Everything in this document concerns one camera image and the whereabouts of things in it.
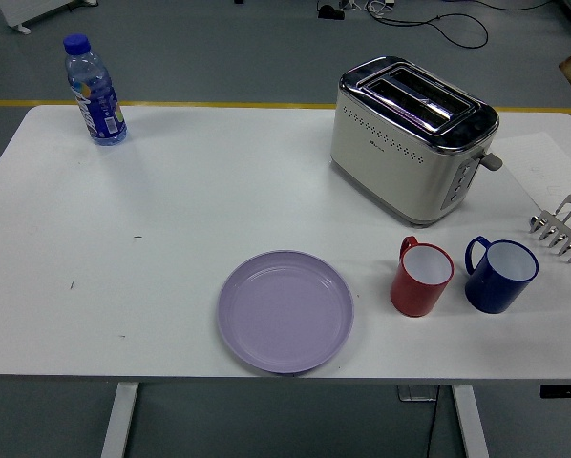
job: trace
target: toaster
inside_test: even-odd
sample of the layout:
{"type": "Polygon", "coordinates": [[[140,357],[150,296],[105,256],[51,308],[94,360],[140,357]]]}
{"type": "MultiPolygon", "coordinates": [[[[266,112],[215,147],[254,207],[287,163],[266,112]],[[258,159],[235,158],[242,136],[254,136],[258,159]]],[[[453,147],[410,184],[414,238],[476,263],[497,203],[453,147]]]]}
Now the toaster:
{"type": "Polygon", "coordinates": [[[399,57],[345,73],[330,155],[333,163],[416,225],[430,225],[468,193],[499,119],[489,105],[399,57]]]}

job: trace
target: gray floor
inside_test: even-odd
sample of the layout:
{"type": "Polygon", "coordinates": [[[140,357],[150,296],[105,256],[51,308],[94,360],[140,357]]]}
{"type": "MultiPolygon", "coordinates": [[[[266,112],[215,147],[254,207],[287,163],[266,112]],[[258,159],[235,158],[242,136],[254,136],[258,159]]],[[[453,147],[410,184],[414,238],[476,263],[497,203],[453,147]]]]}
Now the gray floor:
{"type": "MultiPolygon", "coordinates": [[[[31,21],[28,36],[0,15],[0,155],[32,105],[26,101],[72,100],[61,41],[74,31],[90,36],[124,101],[330,104],[343,72],[398,55],[497,108],[571,111],[571,87],[558,68],[571,54],[571,22],[559,2],[507,12],[398,0],[389,16],[471,14],[489,31],[479,50],[459,48],[428,26],[381,26],[361,11],[319,20],[312,0],[99,3],[31,21]]],[[[470,20],[435,24],[455,41],[482,42],[470,20]]],[[[114,382],[0,378],[0,456],[98,456],[115,390],[114,382]]],[[[475,390],[492,457],[571,457],[571,400],[541,400],[533,381],[475,390]]],[[[441,392],[432,456],[462,456],[453,400],[441,392]]],[[[155,383],[139,393],[127,455],[424,456],[433,412],[433,404],[400,403],[394,385],[155,383]]]]}

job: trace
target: water bottle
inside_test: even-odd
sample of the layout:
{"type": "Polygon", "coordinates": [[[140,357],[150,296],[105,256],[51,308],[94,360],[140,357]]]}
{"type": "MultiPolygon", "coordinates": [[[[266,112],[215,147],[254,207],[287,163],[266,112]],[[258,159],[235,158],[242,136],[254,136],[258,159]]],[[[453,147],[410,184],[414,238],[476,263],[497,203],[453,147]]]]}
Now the water bottle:
{"type": "Polygon", "coordinates": [[[91,138],[102,146],[119,143],[126,137],[126,123],[107,69],[86,35],[69,35],[63,45],[69,84],[91,138]]]}

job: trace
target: purple plate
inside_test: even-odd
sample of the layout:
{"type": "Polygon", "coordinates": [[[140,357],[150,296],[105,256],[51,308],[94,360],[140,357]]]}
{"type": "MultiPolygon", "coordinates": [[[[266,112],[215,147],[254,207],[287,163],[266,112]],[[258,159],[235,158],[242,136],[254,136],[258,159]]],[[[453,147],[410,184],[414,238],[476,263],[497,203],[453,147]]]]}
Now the purple plate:
{"type": "Polygon", "coordinates": [[[345,281],[305,253],[274,251],[241,264],[226,280],[218,324],[226,344],[260,369],[293,374],[341,349],[353,323],[345,281]]]}

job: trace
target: toaster lever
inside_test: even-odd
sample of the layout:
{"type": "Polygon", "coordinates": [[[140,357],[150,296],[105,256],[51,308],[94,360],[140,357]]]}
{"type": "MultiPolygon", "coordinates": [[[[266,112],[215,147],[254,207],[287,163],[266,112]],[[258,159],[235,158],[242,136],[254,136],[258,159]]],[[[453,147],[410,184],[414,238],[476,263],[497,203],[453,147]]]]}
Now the toaster lever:
{"type": "Polygon", "coordinates": [[[494,172],[502,166],[502,159],[493,153],[490,153],[489,155],[485,155],[483,159],[480,160],[480,164],[494,172]]]}

